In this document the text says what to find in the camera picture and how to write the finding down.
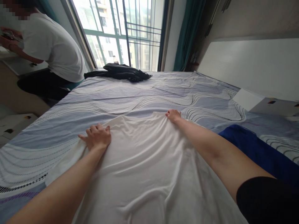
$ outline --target white shirt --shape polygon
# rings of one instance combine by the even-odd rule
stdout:
[[[73,223],[247,223],[220,179],[165,113],[119,116],[108,125],[112,142]],[[48,173],[47,186],[82,157],[85,146],[78,141]]]
[[[82,52],[71,35],[42,13],[33,13],[22,21],[23,52],[44,60],[56,75],[70,82],[79,82],[87,72]]]

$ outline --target bed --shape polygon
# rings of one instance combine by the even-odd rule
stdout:
[[[216,133],[232,124],[253,132],[299,165],[298,123],[246,112],[232,100],[238,88],[197,72],[149,72],[149,80],[94,77],[0,149],[0,216],[5,223],[45,188],[45,178],[95,123],[119,115],[147,117],[170,108]]]

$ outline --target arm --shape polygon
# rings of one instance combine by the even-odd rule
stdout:
[[[214,170],[236,202],[238,188],[253,177],[272,177],[241,150],[220,135],[181,118],[177,110],[169,110],[166,116],[176,124],[192,145]]]
[[[71,223],[95,172],[99,160],[111,142],[110,127],[100,124],[86,130],[86,142],[90,152],[68,171],[34,197],[15,214],[8,224]]]
[[[14,30],[14,29],[7,28],[7,27],[1,27],[0,29],[2,31],[7,31],[7,30],[11,31],[15,37],[23,39],[22,33],[20,31],[18,31],[18,30]]]
[[[0,43],[6,49],[16,53],[17,55],[19,55],[20,57],[22,57],[28,61],[31,61],[36,64],[40,64],[40,63],[44,62],[43,60],[31,57],[31,56],[27,55],[25,52],[23,52],[23,50],[18,46],[18,42],[15,40],[8,40],[8,39],[0,36]]]

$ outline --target teal curtain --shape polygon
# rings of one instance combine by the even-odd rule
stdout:
[[[59,23],[53,9],[51,8],[49,2],[47,0],[37,0],[37,4],[39,5],[38,9],[46,14],[48,17],[50,17],[55,22]]]
[[[184,20],[175,56],[174,71],[181,72],[187,65],[205,3],[206,0],[187,0],[186,2]]]

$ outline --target window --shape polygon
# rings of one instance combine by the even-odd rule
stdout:
[[[165,0],[69,0],[89,36],[91,54],[98,68],[113,63],[157,71]]]
[[[122,54],[122,48],[121,48],[121,45],[120,45],[120,49],[121,49],[121,55],[123,56],[123,54]]]
[[[107,23],[106,23],[106,18],[105,17],[101,17],[101,21],[102,21],[102,25],[107,27]]]

